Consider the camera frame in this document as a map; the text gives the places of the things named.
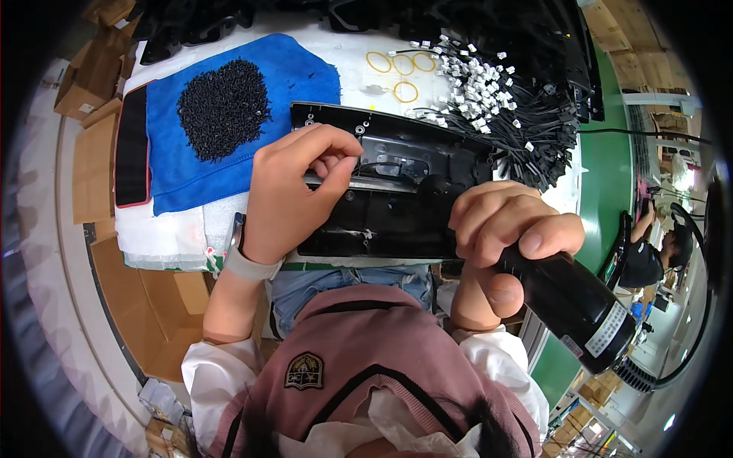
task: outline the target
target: hand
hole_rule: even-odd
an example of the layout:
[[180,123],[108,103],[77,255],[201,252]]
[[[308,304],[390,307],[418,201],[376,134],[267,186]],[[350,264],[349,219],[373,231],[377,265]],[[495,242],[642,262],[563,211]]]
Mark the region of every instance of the hand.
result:
[[560,215],[540,199],[539,191],[513,181],[486,182],[456,199],[448,227],[456,231],[456,254],[475,276],[497,317],[511,317],[524,301],[519,280],[492,269],[505,247],[519,240],[527,259],[560,251],[575,254],[585,231],[580,217]]
[[[254,155],[242,254],[275,264],[326,222],[349,187],[358,140],[330,125],[287,134]],[[303,181],[308,168],[323,178],[313,191]]]
[[654,208],[654,202],[651,199],[647,202],[647,215],[651,221],[654,221],[656,210]]

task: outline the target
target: electric screwdriver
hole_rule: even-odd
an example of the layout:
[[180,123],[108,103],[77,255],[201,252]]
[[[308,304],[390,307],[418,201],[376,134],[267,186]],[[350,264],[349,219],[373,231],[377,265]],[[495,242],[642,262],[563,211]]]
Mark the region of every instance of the electric screwdriver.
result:
[[[417,196],[447,228],[453,203],[464,191],[463,186],[440,175],[430,175],[418,185]],[[504,249],[491,268],[519,279],[527,307],[593,375],[614,369],[630,384],[637,377],[644,378],[639,374],[623,375],[636,368],[626,357],[636,334],[635,320],[613,292],[572,256],[558,253],[544,259],[527,259],[515,243]]]

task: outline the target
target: embroidered badge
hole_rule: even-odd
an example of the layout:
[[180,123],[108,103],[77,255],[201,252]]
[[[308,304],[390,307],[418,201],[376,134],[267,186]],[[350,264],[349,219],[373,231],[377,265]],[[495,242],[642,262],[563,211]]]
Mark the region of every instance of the embroidered badge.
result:
[[285,388],[323,388],[323,360],[310,352],[301,353],[290,361],[285,372]]

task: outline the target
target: smartwatch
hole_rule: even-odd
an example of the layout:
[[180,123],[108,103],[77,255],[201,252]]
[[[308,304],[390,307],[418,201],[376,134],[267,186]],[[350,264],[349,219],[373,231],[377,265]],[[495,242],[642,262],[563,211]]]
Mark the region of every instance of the smartwatch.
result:
[[246,215],[239,212],[234,214],[230,237],[227,238],[231,243],[224,254],[224,267],[237,276],[249,280],[272,280],[280,271],[285,258],[271,265],[260,264],[245,258],[241,251],[245,221]]

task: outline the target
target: black hair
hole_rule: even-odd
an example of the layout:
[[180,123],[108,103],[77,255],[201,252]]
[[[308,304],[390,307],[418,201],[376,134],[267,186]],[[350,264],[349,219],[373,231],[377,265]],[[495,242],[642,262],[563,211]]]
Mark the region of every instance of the black hair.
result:
[[[484,397],[479,397],[470,406],[462,406],[449,399],[436,399],[440,403],[449,404],[456,408],[463,415],[464,422],[470,429],[477,424],[482,425],[481,435],[477,451],[480,457],[492,458],[519,458],[519,448],[513,436],[498,422],[492,414],[491,406]],[[280,452],[273,435],[273,425],[264,415],[264,411],[247,409],[242,417],[244,430],[247,438],[242,458],[279,458]],[[196,443],[196,435],[193,430],[186,433],[188,439],[188,451],[191,458],[202,458]],[[541,444],[533,444],[535,451],[539,450]]]
[[669,258],[669,267],[684,267],[692,255],[692,231],[684,224],[674,222],[674,253]]

